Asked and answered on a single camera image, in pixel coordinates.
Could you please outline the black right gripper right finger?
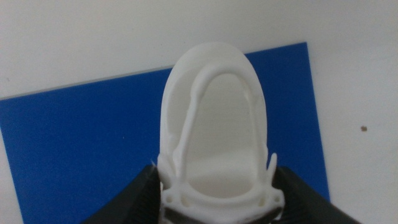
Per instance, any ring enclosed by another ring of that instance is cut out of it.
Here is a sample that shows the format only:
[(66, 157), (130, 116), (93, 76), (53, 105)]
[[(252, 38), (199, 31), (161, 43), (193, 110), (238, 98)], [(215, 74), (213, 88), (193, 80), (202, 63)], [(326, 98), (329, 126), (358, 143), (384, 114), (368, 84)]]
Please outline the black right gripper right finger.
[(288, 167), (276, 169), (273, 186), (285, 197), (282, 216), (276, 224), (359, 224), (331, 204)]

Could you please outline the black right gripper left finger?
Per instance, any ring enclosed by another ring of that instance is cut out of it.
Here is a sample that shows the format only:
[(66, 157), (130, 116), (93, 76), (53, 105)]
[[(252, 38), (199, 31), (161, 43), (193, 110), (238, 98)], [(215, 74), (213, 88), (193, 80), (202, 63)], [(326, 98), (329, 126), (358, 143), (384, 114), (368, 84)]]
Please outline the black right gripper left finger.
[(156, 166), (147, 165), (112, 200), (83, 223), (158, 224), (160, 179)]

